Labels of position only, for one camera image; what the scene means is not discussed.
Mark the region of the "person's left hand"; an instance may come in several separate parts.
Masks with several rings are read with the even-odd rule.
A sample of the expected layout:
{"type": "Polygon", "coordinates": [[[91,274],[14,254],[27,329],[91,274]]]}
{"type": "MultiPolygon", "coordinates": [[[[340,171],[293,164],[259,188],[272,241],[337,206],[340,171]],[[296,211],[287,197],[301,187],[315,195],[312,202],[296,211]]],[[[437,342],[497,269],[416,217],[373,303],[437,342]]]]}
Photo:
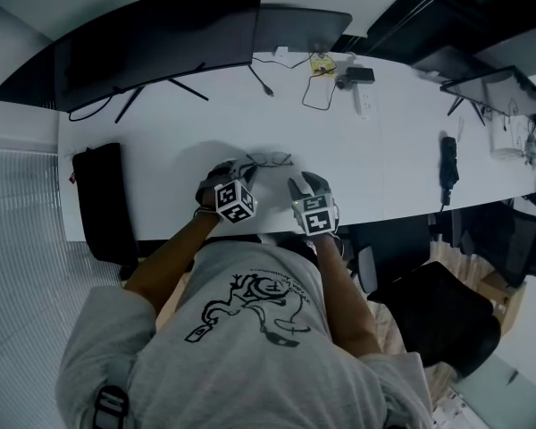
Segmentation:
{"type": "Polygon", "coordinates": [[[234,162],[232,160],[217,164],[199,183],[196,201],[200,206],[215,207],[215,190],[218,185],[225,185],[231,181],[230,173],[234,162]]]}

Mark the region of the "person's left forearm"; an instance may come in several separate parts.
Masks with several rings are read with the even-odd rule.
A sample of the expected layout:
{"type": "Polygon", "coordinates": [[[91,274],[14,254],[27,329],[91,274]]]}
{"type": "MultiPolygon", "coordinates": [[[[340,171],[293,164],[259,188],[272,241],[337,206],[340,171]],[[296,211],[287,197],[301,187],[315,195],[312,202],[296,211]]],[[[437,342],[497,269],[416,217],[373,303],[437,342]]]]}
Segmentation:
{"type": "Polygon", "coordinates": [[[200,206],[193,218],[156,252],[138,265],[124,289],[148,301],[159,315],[198,250],[219,224],[210,206],[200,206]]]}

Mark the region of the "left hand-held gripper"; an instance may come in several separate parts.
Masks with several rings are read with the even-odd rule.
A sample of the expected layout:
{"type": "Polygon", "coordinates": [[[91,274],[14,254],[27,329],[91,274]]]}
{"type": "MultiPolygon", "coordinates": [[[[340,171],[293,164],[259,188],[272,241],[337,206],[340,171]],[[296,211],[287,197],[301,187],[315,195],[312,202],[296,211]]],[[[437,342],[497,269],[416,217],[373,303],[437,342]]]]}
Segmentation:
{"type": "Polygon", "coordinates": [[[241,223],[255,216],[256,200],[252,195],[258,172],[249,158],[231,159],[226,162],[231,181],[215,190],[215,211],[230,223],[241,223]]]}

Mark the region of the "white power strip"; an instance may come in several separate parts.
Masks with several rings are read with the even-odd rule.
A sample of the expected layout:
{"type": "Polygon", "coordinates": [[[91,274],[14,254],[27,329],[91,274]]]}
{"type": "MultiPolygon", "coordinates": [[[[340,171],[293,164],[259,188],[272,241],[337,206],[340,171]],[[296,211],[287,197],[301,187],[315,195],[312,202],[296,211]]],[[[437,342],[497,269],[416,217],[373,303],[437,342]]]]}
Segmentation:
{"type": "Polygon", "coordinates": [[[354,106],[356,114],[366,122],[377,119],[377,107],[375,104],[374,86],[357,83],[353,87],[354,106]]]}

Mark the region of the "grey window blinds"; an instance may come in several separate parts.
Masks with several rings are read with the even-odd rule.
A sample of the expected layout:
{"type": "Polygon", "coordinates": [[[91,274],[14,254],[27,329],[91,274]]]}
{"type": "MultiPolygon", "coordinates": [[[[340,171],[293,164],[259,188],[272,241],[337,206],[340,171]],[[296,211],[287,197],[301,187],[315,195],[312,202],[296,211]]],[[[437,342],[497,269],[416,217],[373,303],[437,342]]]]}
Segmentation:
{"type": "Polygon", "coordinates": [[[65,238],[56,155],[0,151],[0,429],[64,429],[66,342],[89,290],[118,272],[65,238]]]}

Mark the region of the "small brown cardboard box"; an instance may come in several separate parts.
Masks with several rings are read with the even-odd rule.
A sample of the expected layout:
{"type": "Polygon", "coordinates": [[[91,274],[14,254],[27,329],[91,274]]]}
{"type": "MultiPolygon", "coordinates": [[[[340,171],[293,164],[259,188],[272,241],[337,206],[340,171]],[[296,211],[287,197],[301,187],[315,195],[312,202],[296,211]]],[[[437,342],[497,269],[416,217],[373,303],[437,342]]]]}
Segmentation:
{"type": "Polygon", "coordinates": [[[497,272],[490,273],[478,283],[477,292],[492,304],[493,315],[500,323],[502,336],[515,324],[525,289],[526,282],[517,288],[512,287],[497,272]]]}

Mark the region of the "black power strip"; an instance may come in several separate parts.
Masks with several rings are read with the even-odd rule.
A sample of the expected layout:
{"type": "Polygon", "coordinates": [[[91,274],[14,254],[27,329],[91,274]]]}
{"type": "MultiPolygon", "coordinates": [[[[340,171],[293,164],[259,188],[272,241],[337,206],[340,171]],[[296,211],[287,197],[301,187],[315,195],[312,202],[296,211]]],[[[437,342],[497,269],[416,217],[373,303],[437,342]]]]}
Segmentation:
{"type": "Polygon", "coordinates": [[[459,181],[456,160],[456,140],[452,137],[443,137],[440,142],[440,187],[441,209],[450,205],[451,192],[459,181]]]}

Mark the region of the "dark grey divider panel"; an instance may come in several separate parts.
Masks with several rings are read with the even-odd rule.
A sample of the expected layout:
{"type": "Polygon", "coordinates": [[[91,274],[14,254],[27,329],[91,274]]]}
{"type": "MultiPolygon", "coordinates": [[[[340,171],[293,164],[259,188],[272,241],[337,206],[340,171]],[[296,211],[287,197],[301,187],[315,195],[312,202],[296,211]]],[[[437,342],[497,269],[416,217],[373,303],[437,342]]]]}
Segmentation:
{"type": "Polygon", "coordinates": [[[274,53],[279,47],[286,47],[289,52],[329,52],[352,20],[349,13],[262,5],[257,18],[254,53],[274,53]]]}

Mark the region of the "black padded sleeve bag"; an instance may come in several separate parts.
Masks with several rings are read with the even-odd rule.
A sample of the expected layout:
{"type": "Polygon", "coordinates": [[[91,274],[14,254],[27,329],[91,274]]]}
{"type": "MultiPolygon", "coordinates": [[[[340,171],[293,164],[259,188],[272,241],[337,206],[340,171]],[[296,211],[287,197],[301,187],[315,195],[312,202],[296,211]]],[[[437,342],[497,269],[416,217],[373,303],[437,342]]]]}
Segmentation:
{"type": "Polygon", "coordinates": [[[121,145],[109,143],[75,155],[84,236],[93,256],[103,262],[134,267],[138,247],[134,238],[121,165],[121,145]]]}

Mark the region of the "dark glass cabinet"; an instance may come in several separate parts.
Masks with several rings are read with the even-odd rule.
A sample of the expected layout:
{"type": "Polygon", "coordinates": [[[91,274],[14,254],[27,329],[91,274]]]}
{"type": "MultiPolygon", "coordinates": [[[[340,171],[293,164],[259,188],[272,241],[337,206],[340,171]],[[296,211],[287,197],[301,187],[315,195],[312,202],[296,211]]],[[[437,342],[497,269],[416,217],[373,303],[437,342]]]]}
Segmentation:
{"type": "Polygon", "coordinates": [[[407,65],[456,52],[534,76],[536,0],[396,0],[365,36],[345,34],[332,49],[407,65]]]}

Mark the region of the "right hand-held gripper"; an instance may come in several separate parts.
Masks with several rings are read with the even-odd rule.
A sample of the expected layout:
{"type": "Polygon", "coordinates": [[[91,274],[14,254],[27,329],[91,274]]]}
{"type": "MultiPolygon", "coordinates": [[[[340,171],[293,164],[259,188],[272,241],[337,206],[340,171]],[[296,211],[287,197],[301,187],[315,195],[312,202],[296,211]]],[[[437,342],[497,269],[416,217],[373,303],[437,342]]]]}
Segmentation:
{"type": "Polygon", "coordinates": [[[304,234],[308,237],[335,233],[339,227],[339,209],[329,183],[313,172],[301,172],[311,190],[311,197],[302,192],[296,181],[288,179],[292,210],[304,234]]]}

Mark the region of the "black flat monitor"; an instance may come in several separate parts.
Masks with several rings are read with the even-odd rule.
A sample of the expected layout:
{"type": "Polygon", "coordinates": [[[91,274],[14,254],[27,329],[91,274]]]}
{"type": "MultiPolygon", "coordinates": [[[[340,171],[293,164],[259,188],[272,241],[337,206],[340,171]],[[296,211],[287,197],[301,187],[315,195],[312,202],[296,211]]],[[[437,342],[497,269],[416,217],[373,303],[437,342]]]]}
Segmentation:
{"type": "Polygon", "coordinates": [[[445,81],[440,91],[508,117],[525,116],[536,124],[536,85],[515,66],[445,81]]]}

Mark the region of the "person's right forearm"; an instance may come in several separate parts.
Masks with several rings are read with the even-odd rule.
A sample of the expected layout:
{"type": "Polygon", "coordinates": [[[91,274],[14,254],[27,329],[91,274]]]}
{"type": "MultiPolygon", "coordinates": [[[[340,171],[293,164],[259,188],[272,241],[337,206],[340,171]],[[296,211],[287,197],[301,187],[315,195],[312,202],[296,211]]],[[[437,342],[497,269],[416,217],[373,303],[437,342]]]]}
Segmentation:
{"type": "Polygon", "coordinates": [[[344,265],[332,236],[313,238],[333,342],[356,358],[381,354],[373,315],[344,265]]]}

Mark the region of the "black mesh office chair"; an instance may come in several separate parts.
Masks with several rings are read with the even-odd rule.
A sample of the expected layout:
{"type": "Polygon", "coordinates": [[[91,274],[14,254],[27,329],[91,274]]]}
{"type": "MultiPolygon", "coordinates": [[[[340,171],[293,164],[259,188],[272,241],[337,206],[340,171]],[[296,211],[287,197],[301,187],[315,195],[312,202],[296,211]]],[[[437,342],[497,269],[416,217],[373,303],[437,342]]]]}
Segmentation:
{"type": "Polygon", "coordinates": [[[485,259],[507,285],[536,277],[536,216],[502,202],[451,212],[451,243],[467,256],[485,259]]]}

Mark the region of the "grey printed t-shirt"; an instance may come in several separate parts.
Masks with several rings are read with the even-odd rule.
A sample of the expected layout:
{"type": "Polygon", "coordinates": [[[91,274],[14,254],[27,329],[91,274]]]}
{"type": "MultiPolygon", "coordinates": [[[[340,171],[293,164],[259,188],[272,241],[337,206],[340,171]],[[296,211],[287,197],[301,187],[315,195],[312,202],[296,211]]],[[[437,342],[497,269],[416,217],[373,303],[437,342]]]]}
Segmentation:
{"type": "Polygon", "coordinates": [[[431,429],[420,357],[336,346],[318,269],[284,248],[204,247],[176,314],[155,322],[138,294],[91,290],[56,385],[69,428],[92,426],[117,378],[137,429],[431,429]]]}

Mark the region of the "black curved monitor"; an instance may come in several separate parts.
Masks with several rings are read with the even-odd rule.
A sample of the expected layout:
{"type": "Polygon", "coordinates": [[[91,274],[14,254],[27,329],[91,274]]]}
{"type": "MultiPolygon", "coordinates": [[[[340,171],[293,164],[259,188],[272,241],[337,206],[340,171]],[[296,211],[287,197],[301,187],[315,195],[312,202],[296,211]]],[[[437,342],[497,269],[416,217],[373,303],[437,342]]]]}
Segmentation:
{"type": "Polygon", "coordinates": [[[89,21],[0,85],[0,102],[72,113],[145,85],[251,63],[261,0],[139,0],[89,21]]]}

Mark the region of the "black adapter box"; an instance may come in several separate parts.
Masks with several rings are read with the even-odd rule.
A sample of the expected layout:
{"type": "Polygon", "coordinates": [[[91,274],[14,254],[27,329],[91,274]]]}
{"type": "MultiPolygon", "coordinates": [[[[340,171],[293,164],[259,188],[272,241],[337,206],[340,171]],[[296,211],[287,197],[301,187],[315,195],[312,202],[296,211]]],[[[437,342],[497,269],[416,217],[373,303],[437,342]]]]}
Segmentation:
{"type": "Polygon", "coordinates": [[[349,84],[373,84],[375,82],[374,71],[371,68],[360,66],[347,67],[345,76],[349,84]]]}

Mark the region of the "eyeglasses with thin frame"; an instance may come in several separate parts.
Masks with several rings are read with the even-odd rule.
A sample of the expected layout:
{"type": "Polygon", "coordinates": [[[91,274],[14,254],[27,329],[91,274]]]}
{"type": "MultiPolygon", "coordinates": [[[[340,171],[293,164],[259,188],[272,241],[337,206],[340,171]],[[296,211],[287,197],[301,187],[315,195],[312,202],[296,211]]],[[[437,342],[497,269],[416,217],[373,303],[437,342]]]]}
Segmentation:
{"type": "Polygon", "coordinates": [[[293,165],[291,154],[284,152],[246,154],[247,160],[261,168],[278,168],[293,165]]]}

